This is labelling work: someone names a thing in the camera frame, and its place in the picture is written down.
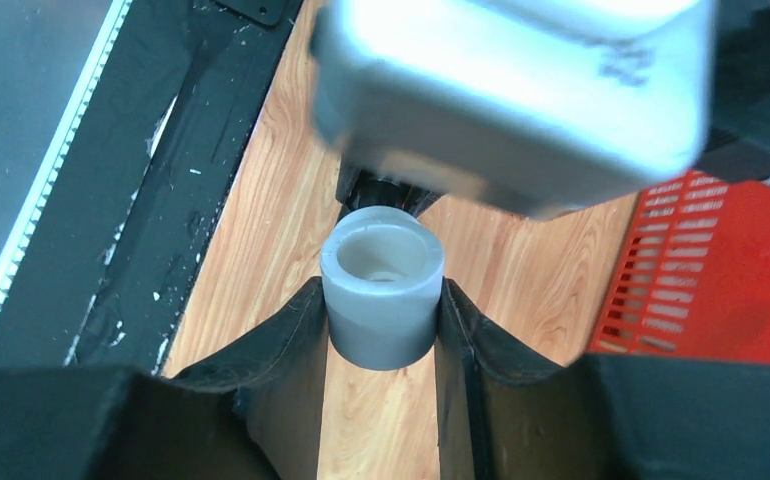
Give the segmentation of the white plastic pipe fitting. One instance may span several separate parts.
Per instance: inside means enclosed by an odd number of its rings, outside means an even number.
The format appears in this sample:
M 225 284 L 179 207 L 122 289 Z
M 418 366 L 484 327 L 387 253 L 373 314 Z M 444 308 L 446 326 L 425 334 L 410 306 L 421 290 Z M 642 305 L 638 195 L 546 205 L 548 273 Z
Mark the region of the white plastic pipe fitting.
M 444 264 L 439 238 L 405 211 L 369 206 L 342 218 L 320 253 L 337 353 L 373 371 L 425 356 L 436 337 Z

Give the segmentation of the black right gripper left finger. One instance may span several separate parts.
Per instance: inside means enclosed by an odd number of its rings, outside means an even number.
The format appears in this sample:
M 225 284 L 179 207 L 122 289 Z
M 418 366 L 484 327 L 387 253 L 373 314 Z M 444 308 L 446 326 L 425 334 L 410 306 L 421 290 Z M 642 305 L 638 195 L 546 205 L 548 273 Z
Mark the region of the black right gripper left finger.
M 0 369 L 0 479 L 313 479 L 327 356 L 319 278 L 171 379 Z

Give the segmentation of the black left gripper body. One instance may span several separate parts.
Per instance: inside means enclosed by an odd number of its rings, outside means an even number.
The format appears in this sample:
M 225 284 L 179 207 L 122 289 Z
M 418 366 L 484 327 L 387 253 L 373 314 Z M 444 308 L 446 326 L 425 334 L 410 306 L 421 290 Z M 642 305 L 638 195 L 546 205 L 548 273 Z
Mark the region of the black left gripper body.
M 770 186 L 770 1 L 722 1 L 710 130 L 695 169 Z

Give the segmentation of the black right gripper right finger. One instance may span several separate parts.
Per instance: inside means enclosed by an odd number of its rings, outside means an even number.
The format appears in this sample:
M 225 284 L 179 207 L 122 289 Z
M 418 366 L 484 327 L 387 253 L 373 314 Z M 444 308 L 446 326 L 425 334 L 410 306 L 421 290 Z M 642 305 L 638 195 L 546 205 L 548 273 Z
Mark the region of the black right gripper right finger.
M 434 362 L 444 479 L 770 479 L 770 365 L 597 353 L 561 366 L 451 279 Z

